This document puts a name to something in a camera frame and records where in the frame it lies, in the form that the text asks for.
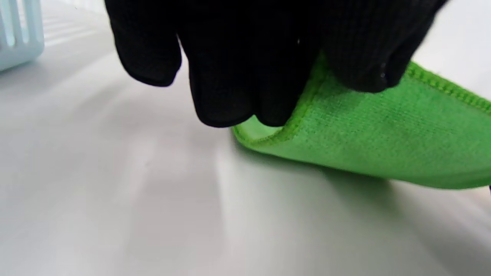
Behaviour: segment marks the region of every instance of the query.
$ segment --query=black glove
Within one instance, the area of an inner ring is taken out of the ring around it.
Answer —
[[[189,60],[199,119],[286,123],[323,49],[348,88],[394,86],[444,0],[106,0],[125,70],[172,84]]]

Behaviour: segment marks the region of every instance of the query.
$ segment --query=light blue basket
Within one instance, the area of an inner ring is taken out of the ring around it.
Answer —
[[[40,0],[0,0],[0,71],[44,50]]]

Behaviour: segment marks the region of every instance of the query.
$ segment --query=white surface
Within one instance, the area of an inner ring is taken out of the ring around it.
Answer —
[[[449,0],[413,59],[491,101],[491,1]]]
[[[104,18],[44,3],[45,53],[0,75],[0,276],[490,274],[488,189],[244,150],[198,122],[185,66],[137,83]]]

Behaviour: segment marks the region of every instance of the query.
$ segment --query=finger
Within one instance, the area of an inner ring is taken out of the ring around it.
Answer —
[[[238,5],[196,7],[189,2],[184,11],[178,33],[198,118],[213,127],[244,122],[254,109],[244,13]]]
[[[327,1],[322,9],[323,48],[334,74],[357,91],[386,89],[384,64],[428,18],[435,2]]]
[[[433,16],[431,16],[418,30],[416,30],[409,38],[400,46],[391,56],[386,65],[385,77],[387,79],[387,87],[395,87],[401,81],[411,58],[423,42],[428,30],[433,24]]]
[[[322,24],[320,23],[323,18],[320,12],[322,4],[325,4],[323,2],[323,0],[311,0],[299,10],[299,51],[302,64],[309,68],[307,76],[319,57],[322,37],[324,36]]]
[[[176,36],[176,10],[151,0],[106,0],[121,63],[134,79],[169,86],[181,66]]]
[[[282,1],[261,1],[251,12],[252,61],[258,109],[268,126],[283,126],[306,83],[309,68],[300,63],[298,8]]]

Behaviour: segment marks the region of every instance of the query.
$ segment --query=green microfiber cloth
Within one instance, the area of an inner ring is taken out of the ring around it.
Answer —
[[[415,63],[380,94],[344,88],[319,57],[281,128],[233,128],[252,150],[442,189],[491,184],[491,103]]]

